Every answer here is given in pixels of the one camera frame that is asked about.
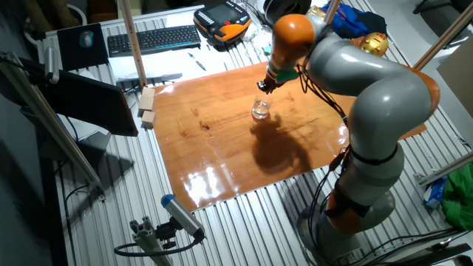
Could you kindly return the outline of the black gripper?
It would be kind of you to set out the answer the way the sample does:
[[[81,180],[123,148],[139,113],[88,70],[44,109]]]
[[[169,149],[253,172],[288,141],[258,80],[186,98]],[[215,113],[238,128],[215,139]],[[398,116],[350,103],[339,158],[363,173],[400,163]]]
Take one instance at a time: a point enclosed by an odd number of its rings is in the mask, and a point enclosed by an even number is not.
[[[284,84],[285,82],[278,82],[270,73],[266,74],[264,81],[257,82],[259,90],[263,91],[266,95],[271,94],[273,90],[281,87]]]

